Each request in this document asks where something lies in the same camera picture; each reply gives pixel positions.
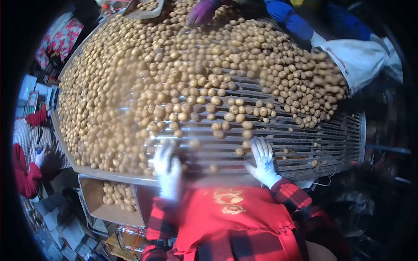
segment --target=gloved hand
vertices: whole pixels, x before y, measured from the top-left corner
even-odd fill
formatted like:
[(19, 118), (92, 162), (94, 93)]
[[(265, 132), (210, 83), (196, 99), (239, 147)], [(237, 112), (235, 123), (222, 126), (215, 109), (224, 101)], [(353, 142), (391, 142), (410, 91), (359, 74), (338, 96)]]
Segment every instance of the gloved hand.
[(210, 23), (215, 11), (221, 7), (221, 0), (201, 0), (186, 17), (186, 26), (193, 28)]
[(267, 143), (264, 137), (251, 139), (251, 152), (254, 155), (257, 167), (245, 162), (244, 166), (248, 172), (266, 185), (269, 189), (278, 182), (282, 177), (277, 175), (273, 166), (273, 149)]
[(181, 162), (173, 157), (174, 145), (166, 142), (155, 150), (154, 169), (161, 186), (160, 197), (177, 201), (180, 193)]
[(48, 146), (45, 146), (44, 148), (38, 149), (35, 156), (35, 164), (38, 166), (39, 169), (42, 168), (43, 163), (45, 162), (46, 158), (46, 149)]
[(311, 41), (312, 48), (319, 46), (323, 42), (326, 42), (326, 40), (322, 36), (317, 34), (315, 31), (313, 31), (313, 35), (310, 41)]

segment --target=checkered apron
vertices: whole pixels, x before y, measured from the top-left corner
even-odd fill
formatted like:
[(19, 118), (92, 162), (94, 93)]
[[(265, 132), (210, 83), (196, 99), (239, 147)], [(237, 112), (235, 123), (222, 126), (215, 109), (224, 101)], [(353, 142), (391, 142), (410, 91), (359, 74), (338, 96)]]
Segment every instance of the checkered apron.
[(31, 126), (24, 118), (15, 120), (13, 131), (13, 144), (19, 144), (23, 150), (26, 159), (26, 169), (29, 171), (29, 163), (35, 161), (36, 149), (40, 146), (47, 146), (46, 158), (48, 155), (57, 155), (61, 159), (61, 164), (54, 167), (44, 165), (42, 172), (49, 173), (61, 169), (71, 167), (70, 161), (64, 154), (57, 138), (53, 133), (53, 129), (42, 126)]

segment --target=plaid sleeve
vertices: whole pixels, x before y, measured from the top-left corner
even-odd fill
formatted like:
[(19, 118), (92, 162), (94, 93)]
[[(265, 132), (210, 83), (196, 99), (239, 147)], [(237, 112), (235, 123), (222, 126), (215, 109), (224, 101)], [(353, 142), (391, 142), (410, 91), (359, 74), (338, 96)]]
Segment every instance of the plaid sleeve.
[(178, 232), (177, 205), (163, 198), (154, 198), (153, 200), (153, 209), (147, 228), (147, 239), (172, 238)]
[(311, 197), (290, 180), (282, 177), (271, 188), (273, 197), (298, 222), (298, 230), (305, 240), (325, 246), (338, 261), (350, 260), (344, 237), (319, 206), (312, 206)]
[(155, 245), (147, 245), (141, 255), (142, 261), (166, 261), (168, 260), (167, 251)]

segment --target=white work glove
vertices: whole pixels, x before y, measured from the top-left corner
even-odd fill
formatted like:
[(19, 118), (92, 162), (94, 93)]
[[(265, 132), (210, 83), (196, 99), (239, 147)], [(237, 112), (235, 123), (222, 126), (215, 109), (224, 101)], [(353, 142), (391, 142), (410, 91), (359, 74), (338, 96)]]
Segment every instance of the white work glove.
[(45, 162), (47, 148), (48, 146), (45, 146), (39, 153), (36, 153), (35, 164), (38, 166), (39, 169), (42, 168), (42, 165)]
[(166, 142), (155, 150), (154, 170), (161, 186), (160, 197), (177, 201), (180, 193), (181, 162), (173, 156), (174, 145)]
[(311, 37), (312, 48), (320, 46), (323, 42), (326, 42), (326, 40), (322, 36), (317, 34), (315, 31), (313, 31), (313, 35)]
[(264, 137), (251, 139), (251, 152), (254, 155), (257, 167), (245, 162), (244, 166), (248, 172), (266, 185), (269, 189), (282, 177), (277, 175), (273, 165), (273, 149)]

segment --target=red apron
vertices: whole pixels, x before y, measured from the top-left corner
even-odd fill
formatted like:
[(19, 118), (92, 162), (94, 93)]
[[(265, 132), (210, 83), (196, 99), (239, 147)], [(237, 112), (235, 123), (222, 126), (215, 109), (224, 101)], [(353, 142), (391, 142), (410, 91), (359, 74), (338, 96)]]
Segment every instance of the red apron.
[[(284, 251), (263, 255), (257, 260), (302, 260), (291, 231), (295, 224), (283, 204), (274, 202), (270, 191), (262, 188), (205, 188), (188, 190), (182, 203), (181, 224), (173, 246), (175, 256), (194, 261), (196, 249), (207, 238), (226, 237), (227, 232), (264, 231), (276, 235)], [(216, 249), (224, 258), (234, 260), (229, 240)]]

